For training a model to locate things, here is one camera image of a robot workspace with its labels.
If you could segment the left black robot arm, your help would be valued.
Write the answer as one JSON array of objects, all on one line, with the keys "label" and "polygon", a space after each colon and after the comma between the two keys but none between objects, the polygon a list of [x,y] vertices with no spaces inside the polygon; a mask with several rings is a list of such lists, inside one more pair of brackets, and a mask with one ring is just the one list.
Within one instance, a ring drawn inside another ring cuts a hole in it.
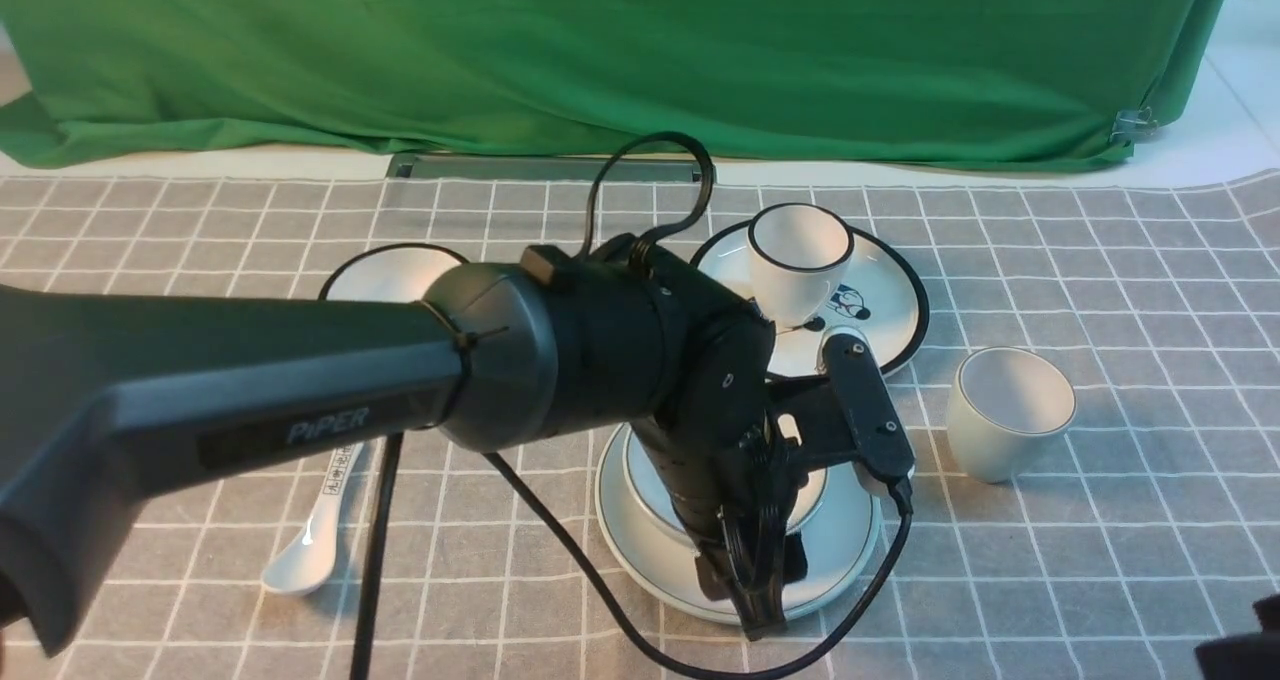
[{"label": "left black robot arm", "polygon": [[700,457],[765,416],[774,328],[658,247],[643,264],[531,246],[415,301],[3,288],[3,622],[49,654],[84,621],[151,499],[381,435],[495,453],[691,417]]}]

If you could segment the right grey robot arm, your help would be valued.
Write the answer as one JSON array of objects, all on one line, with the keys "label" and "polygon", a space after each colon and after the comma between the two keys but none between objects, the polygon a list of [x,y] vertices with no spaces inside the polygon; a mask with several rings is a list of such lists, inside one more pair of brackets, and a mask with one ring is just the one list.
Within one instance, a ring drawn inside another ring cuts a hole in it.
[{"label": "right grey robot arm", "polygon": [[1196,648],[1203,679],[1280,679],[1279,594],[1253,603],[1260,630],[1219,638]]}]

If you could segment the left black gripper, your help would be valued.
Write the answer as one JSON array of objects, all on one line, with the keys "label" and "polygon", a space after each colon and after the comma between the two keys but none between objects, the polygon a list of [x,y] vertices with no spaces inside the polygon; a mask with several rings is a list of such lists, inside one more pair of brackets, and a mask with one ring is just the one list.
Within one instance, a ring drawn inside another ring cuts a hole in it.
[{"label": "left black gripper", "polygon": [[782,593],[808,574],[803,540],[787,531],[809,474],[787,464],[787,439],[796,434],[794,420],[773,419],[768,406],[739,419],[694,409],[636,424],[694,542],[701,592],[733,604],[750,642],[785,629]]}]

